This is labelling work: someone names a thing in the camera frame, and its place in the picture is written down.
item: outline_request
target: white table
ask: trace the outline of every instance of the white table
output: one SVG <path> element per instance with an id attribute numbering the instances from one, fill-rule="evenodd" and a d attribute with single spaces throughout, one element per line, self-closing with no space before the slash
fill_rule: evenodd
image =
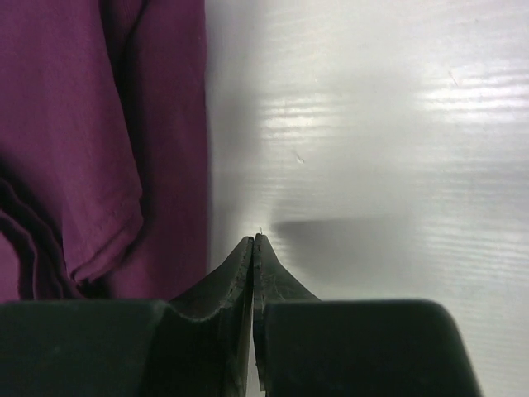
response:
<path id="1" fill-rule="evenodd" d="M 484 395 L 527 397 L 529 2 L 208 0 L 207 16 L 212 265 L 262 229 L 323 299 L 435 299 Z"/>

